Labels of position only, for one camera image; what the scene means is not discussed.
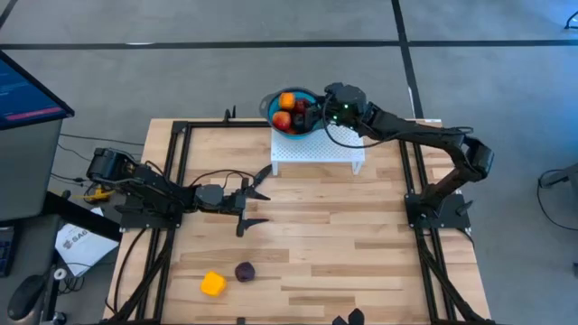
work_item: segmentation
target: white stand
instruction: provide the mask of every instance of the white stand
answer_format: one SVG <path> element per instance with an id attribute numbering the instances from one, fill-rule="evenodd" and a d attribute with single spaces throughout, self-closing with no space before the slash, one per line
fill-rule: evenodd
<path id="1" fill-rule="evenodd" d="M 348 145 L 363 145 L 363 139 L 346 127 L 328 125 L 331 136 Z M 323 130 L 303 139 L 288 139 L 271 129 L 271 164 L 273 175 L 279 173 L 279 163 L 351 163 L 353 174 L 359 174 L 365 162 L 365 149 L 350 149 L 332 142 Z"/>

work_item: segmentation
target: white paper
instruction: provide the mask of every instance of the white paper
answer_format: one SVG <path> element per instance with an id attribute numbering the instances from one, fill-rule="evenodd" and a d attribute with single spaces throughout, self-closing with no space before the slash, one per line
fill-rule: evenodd
<path id="1" fill-rule="evenodd" d="M 103 215 L 101 208 L 94 208 L 91 211 Z M 68 264 L 74 276 L 81 276 L 86 273 L 90 267 L 84 265 L 96 264 L 117 246 L 118 243 L 114 240 L 95 235 L 86 229 L 70 224 L 64 225 L 58 232 L 55 244 L 56 250 L 64 263 Z"/>

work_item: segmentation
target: teal bowl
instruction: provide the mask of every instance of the teal bowl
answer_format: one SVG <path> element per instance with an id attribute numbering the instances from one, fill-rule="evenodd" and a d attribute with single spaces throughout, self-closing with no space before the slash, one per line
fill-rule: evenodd
<path id="1" fill-rule="evenodd" d="M 312 104 L 315 104 L 317 102 L 316 98 L 318 96 L 315 95 L 315 93 L 310 91 L 309 89 L 298 87 L 285 88 L 283 90 L 277 91 L 274 94 L 267 95 L 263 98 L 263 100 L 261 100 L 261 104 L 259 105 L 259 112 L 261 116 L 267 120 L 269 125 L 274 130 L 276 130 L 279 134 L 289 139 L 294 140 L 303 139 L 305 136 L 310 135 L 311 133 L 317 131 L 319 127 L 318 125 L 314 125 L 313 129 L 307 133 L 300 135 L 289 135 L 284 131 L 277 129 L 273 125 L 273 114 L 281 110 L 281 107 L 279 106 L 279 98 L 281 97 L 281 94 L 285 92 L 293 93 L 295 95 L 295 100 L 307 99 Z"/>

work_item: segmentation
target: monitor screen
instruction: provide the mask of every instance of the monitor screen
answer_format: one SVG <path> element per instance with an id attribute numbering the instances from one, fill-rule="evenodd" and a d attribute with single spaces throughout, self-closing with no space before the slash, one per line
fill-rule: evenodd
<path id="1" fill-rule="evenodd" d="M 73 115 L 64 102 L 0 51 L 0 130 Z"/>

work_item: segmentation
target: wooden table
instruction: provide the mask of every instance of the wooden table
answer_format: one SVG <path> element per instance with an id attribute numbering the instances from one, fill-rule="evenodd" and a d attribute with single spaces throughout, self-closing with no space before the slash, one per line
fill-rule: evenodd
<path id="1" fill-rule="evenodd" d="M 172 121 L 151 121 L 143 161 L 164 168 Z M 218 169 L 258 172 L 270 163 L 270 138 L 268 128 L 194 129 L 184 183 Z M 411 145 L 408 150 L 417 177 Z M 422 150 L 430 182 L 439 181 L 452 169 L 452 161 L 443 151 L 431 147 Z M 365 313 L 367 324 L 429 323 L 415 235 L 407 225 L 403 203 L 406 182 L 398 142 L 367 149 L 366 155 L 357 176 L 346 163 L 280 166 L 279 176 L 270 176 L 258 188 L 271 200 L 251 200 L 247 208 L 248 218 L 270 218 L 271 222 L 252 227 L 243 238 L 235 237 L 236 217 L 204 213 L 183 216 L 172 251 L 163 324 L 230 324 L 237 317 L 246 317 L 248 323 L 330 324 L 355 307 Z M 177 153 L 172 180 L 178 157 Z M 201 183 L 222 184 L 224 177 L 210 176 Z M 233 175 L 227 190 L 239 184 L 239 177 Z M 415 184 L 420 190 L 418 179 Z M 454 285 L 477 313 L 489 317 L 471 242 L 457 230 L 440 232 Z M 123 236 L 110 302 L 120 262 L 136 233 L 138 230 L 132 230 Z M 120 304 L 142 278 L 149 237 L 147 231 L 128 258 Z M 254 282 L 235 280 L 234 268 L 244 261 L 256 268 Z M 200 281 L 209 270 L 228 279 L 228 287 L 219 298 L 200 292 Z M 434 282 L 437 306 L 444 317 L 441 291 Z M 147 304 L 149 317 L 155 294 L 153 283 Z"/>

